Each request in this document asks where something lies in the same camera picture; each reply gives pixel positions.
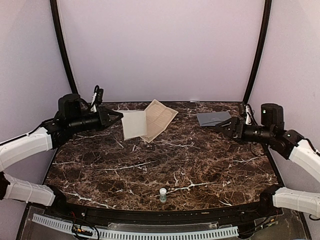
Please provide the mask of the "black front table rail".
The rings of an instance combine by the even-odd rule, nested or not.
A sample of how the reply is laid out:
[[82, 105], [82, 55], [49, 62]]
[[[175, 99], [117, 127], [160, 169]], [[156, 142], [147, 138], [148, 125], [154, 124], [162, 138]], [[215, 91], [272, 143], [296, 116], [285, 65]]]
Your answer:
[[211, 201], [204, 199], [196, 202], [173, 196], [162, 203], [157, 194], [146, 191], [129, 193], [116, 188], [87, 192], [63, 191], [44, 212], [76, 223], [98, 226], [110, 223], [148, 226], [217, 223], [219, 226], [238, 226], [242, 232], [251, 232], [258, 219], [265, 224], [283, 214], [281, 208], [273, 207], [265, 200], [213, 207]]

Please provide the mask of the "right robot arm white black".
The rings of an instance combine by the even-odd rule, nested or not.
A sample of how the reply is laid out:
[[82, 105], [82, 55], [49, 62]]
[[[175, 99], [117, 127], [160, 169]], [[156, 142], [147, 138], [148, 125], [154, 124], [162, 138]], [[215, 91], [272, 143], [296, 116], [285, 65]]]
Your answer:
[[[271, 148], [302, 169], [317, 181], [320, 179], [320, 152], [311, 141], [297, 131], [285, 129], [284, 110], [281, 105], [264, 103], [261, 109], [261, 124], [257, 124], [250, 105], [245, 105], [245, 118], [231, 117], [215, 125], [217, 132], [236, 142], [258, 143]], [[277, 208], [285, 208], [309, 214], [312, 220], [320, 219], [319, 193], [289, 189], [273, 184], [259, 196], [255, 213], [266, 217]]]

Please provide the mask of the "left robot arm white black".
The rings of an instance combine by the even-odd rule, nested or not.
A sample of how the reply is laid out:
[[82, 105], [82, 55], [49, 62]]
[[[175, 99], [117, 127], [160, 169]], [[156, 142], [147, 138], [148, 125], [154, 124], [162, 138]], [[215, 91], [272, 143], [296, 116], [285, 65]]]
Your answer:
[[92, 103], [79, 94], [71, 93], [58, 100], [53, 118], [43, 121], [36, 129], [0, 144], [0, 198], [50, 206], [60, 218], [71, 213], [66, 197], [54, 186], [35, 184], [15, 178], [5, 170], [28, 157], [57, 149], [73, 135], [84, 131], [102, 131], [123, 118], [121, 112], [100, 107], [103, 93], [98, 90]]

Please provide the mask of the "beige lined letter sheet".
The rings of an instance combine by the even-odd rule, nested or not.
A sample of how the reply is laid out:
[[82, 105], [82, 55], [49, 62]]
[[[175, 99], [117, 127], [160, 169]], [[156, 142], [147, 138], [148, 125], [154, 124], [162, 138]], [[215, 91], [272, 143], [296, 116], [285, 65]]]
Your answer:
[[179, 113], [154, 99], [144, 110], [146, 116], [146, 135], [141, 136], [144, 141], [151, 143]]

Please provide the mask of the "black left frame post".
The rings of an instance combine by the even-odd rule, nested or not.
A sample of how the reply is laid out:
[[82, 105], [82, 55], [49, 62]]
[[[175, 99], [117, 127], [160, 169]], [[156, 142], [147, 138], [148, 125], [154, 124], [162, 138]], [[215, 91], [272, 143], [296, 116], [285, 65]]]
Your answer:
[[79, 91], [76, 86], [76, 81], [73, 75], [71, 63], [67, 53], [67, 47], [64, 39], [64, 34], [63, 34], [63, 29], [61, 25], [60, 14], [59, 14], [58, 1], [50, 0], [49, 3], [50, 3], [50, 9], [51, 9], [51, 15], [53, 20], [56, 40], [58, 43], [58, 48], [59, 48], [62, 64], [64, 67], [64, 71], [67, 77], [68, 85], [72, 94], [78, 94]]

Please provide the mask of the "grey envelope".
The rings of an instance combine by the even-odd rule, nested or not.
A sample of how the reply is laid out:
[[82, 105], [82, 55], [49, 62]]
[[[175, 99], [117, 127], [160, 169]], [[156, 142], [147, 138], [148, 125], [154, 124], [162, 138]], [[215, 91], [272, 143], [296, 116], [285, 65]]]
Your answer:
[[227, 111], [219, 112], [206, 112], [206, 113], [197, 113], [197, 120], [201, 127], [214, 127], [215, 125], [222, 123], [223, 121], [231, 118], [231, 115]]

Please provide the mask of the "black frame post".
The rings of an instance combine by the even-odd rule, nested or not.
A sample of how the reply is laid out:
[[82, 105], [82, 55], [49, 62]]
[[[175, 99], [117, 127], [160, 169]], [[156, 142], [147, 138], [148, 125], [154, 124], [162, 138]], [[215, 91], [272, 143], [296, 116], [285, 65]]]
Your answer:
[[64, 67], [64, 71], [67, 77], [68, 85], [72, 94], [78, 94], [79, 91], [76, 86], [76, 81], [73, 75], [71, 63], [67, 53], [67, 47], [64, 39], [64, 34], [63, 34], [63, 29], [61, 25], [60, 14], [59, 14], [58, 1], [50, 0], [49, 3], [50, 3], [50, 9], [51, 9], [51, 15], [53, 20], [56, 40], [58, 43], [58, 48], [59, 48], [62, 64]]
[[271, 15], [271, 8], [272, 8], [272, 0], [265, 0], [257, 47], [256, 47], [250, 75], [248, 78], [247, 86], [245, 89], [245, 93], [242, 99], [242, 102], [244, 104], [249, 103], [249, 100], [254, 88], [255, 80], [258, 74], [258, 70], [259, 70], [259, 66], [260, 66], [260, 62], [261, 62], [261, 58], [262, 58], [262, 54], [265, 46], [265, 41], [267, 37], [267, 31], [268, 31], [270, 15]]

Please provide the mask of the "small electronics board with leds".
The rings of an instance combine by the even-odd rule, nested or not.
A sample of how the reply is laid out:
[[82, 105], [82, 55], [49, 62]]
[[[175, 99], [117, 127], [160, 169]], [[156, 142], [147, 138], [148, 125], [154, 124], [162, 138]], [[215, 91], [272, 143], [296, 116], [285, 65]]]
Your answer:
[[93, 233], [89, 230], [82, 229], [82, 226], [73, 225], [71, 228], [71, 232], [75, 235], [84, 235], [84, 236], [92, 236]]

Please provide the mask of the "beige letter paper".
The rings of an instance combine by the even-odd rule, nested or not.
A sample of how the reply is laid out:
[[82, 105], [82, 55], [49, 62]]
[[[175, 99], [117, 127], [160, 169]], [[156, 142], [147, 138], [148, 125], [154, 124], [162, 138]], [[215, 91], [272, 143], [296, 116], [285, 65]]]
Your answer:
[[121, 110], [123, 137], [125, 140], [147, 135], [147, 117], [144, 110]]

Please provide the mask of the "black right frame post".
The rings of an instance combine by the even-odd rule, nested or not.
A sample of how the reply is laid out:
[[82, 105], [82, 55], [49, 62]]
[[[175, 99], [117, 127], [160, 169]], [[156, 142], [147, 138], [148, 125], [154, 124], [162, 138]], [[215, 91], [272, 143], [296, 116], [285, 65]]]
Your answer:
[[245, 93], [242, 99], [242, 102], [244, 104], [249, 103], [249, 100], [254, 88], [255, 80], [258, 74], [258, 70], [259, 70], [259, 66], [260, 66], [260, 62], [261, 62], [261, 58], [262, 58], [262, 54], [265, 46], [265, 41], [267, 37], [267, 31], [268, 31], [270, 15], [271, 15], [271, 8], [272, 8], [272, 0], [265, 0], [257, 47], [256, 47], [250, 75], [248, 78], [247, 86], [245, 89]]

